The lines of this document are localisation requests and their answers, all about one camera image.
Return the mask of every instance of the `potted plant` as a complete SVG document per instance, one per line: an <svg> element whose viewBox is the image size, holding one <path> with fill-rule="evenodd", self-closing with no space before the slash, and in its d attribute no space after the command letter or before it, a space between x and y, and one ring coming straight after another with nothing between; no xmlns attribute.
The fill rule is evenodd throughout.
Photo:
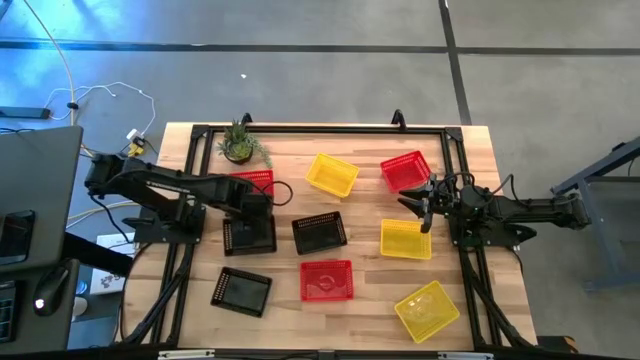
<svg viewBox="0 0 640 360"><path fill-rule="evenodd" d="M262 155L269 169L273 166L269 151L247 131L245 124L235 119L231 122L231 127L224 129L224 141L218 143L218 150L220 155L224 155L227 160L238 165L251 160L253 151L256 150Z"/></svg>

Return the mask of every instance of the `red basket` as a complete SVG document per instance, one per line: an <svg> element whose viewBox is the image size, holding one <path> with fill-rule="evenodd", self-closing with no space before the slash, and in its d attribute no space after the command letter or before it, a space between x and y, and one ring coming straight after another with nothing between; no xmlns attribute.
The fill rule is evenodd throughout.
<svg viewBox="0 0 640 360"><path fill-rule="evenodd" d="M351 260L312 261L300 264L302 301L353 299Z"/></svg>
<svg viewBox="0 0 640 360"><path fill-rule="evenodd" d="M410 152L380 163L382 175L391 192L421 185L429 178L431 170L420 151Z"/></svg>
<svg viewBox="0 0 640 360"><path fill-rule="evenodd" d="M273 170L247 171L229 175L251 180L254 184L256 184L257 187L263 189L265 193L275 197L273 193L273 186L267 187L269 184L273 183ZM256 193L259 191L258 189L253 188L253 192Z"/></svg>

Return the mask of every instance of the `keyboard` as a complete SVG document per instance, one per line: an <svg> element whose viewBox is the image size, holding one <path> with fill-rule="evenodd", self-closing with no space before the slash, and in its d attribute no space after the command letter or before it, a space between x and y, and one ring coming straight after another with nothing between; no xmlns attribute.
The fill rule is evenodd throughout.
<svg viewBox="0 0 640 360"><path fill-rule="evenodd" d="M11 342L15 338L16 285L16 281L0 282L0 343Z"/></svg>

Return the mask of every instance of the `yellow basket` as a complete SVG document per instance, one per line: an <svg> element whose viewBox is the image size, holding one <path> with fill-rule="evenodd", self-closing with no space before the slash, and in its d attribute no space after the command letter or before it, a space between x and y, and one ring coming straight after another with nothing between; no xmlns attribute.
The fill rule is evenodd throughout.
<svg viewBox="0 0 640 360"><path fill-rule="evenodd" d="M382 220L380 253L410 259L431 259L431 233L420 232L419 221Z"/></svg>
<svg viewBox="0 0 640 360"><path fill-rule="evenodd" d="M318 154L307 173L311 185L328 191L339 197L347 197L358 176L357 166L332 158L327 154Z"/></svg>
<svg viewBox="0 0 640 360"><path fill-rule="evenodd" d="M409 295L394 309L416 344L427 340L460 316L437 281Z"/></svg>

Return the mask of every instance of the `black basket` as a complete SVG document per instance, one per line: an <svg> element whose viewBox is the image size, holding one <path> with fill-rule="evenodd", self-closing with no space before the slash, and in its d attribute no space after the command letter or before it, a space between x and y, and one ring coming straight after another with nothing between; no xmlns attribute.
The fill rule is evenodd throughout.
<svg viewBox="0 0 640 360"><path fill-rule="evenodd" d="M347 245L339 211L294 220L291 225L298 255Z"/></svg>
<svg viewBox="0 0 640 360"><path fill-rule="evenodd" d="M211 305L262 317L271 282L271 278L225 266L218 278Z"/></svg>
<svg viewBox="0 0 640 360"><path fill-rule="evenodd" d="M222 238L225 256L264 254L278 250L273 216L268 221L224 219Z"/></svg>

